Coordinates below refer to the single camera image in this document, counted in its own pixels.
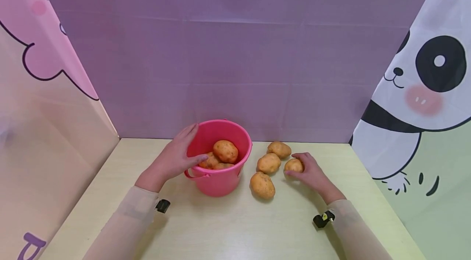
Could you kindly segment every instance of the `panda nose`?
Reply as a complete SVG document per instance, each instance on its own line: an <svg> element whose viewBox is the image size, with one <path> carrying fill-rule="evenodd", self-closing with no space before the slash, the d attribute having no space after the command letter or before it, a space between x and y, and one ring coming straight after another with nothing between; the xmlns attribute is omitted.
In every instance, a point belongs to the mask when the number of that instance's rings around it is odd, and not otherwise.
<svg viewBox="0 0 471 260"><path fill-rule="evenodd" d="M402 74L404 74L404 71L401 68L397 68L397 67L394 68L392 72L396 74L396 76L402 76Z"/></svg>

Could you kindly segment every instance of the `pink bucket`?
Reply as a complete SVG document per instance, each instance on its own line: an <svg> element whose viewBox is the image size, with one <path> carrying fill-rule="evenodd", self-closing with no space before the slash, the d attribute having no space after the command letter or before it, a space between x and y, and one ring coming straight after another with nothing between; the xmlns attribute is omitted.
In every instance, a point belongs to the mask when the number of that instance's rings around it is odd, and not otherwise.
<svg viewBox="0 0 471 260"><path fill-rule="evenodd" d="M222 139L229 140L239 150L238 162L234 166L221 170L195 166L191 168L193 177L188 170L185 171L185 176L193 180L203 194L214 197L228 195L239 185L242 167L252 151L249 134L240 125L228 120L205 121L200 123L187 151L188 157L206 154L213 151L214 143Z"/></svg>

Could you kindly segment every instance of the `light yellow tabletop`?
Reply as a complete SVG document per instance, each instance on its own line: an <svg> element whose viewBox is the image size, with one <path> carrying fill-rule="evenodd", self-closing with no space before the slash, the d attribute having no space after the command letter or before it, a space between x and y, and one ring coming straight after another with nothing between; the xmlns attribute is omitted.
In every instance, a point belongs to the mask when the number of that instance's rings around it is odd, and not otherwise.
<svg viewBox="0 0 471 260"><path fill-rule="evenodd" d="M123 139L112 152L41 260L81 260L139 174L167 140ZM273 201L254 198L249 180L268 143L254 142L238 188L222 198L201 194L183 175L170 180L160 198L171 202L156 213L137 251L142 260L344 259L328 225L316 230L312 218L325 210L321 198L285 179L272 177ZM349 145L288 143L293 152L311 152L350 199L393 259L424 257Z"/></svg>

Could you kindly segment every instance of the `panda paw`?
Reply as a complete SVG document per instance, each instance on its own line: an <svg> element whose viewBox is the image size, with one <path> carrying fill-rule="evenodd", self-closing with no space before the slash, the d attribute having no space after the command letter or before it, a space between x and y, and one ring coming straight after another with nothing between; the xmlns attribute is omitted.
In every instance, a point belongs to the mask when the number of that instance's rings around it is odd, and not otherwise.
<svg viewBox="0 0 471 260"><path fill-rule="evenodd" d="M406 176L407 174L401 171L393 177L381 180L381 182L388 185L388 191L393 191L394 194L399 195L400 192L406 193L407 186L411 185Z"/></svg>

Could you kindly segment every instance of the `bucket rim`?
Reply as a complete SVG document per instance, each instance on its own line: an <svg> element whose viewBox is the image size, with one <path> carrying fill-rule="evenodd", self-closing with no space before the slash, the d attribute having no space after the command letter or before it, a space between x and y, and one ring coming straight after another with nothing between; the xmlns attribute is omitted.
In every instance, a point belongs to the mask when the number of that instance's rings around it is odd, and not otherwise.
<svg viewBox="0 0 471 260"><path fill-rule="evenodd" d="M247 140L249 141L249 148L247 149L247 153L242 158L242 160L239 161L239 163L234 164L233 167L229 167L229 168L226 168L226 169L213 170L213 169L206 169L206 168L203 168L203 167L199 167L198 165L195 165L195 166L191 167L191 169L192 170L197 170L199 172L206 173L206 174L214 174L214 173L226 173L226 172L229 172L229 171L233 171L234 169L241 168L242 166L244 166L245 162L248 160L248 158L250 156L250 153L252 152L253 142L252 142L252 139L250 138L249 133L247 132L247 130L245 130L244 127L240 126L239 124L237 124L233 121L229 121L227 119L207 120L207 121L203 121L203 122L199 123L199 126L207 124L207 123L214 123L214 122L229 123L229 124L233 124L233 125L239 127L244 132L245 136L247 137Z"/></svg>

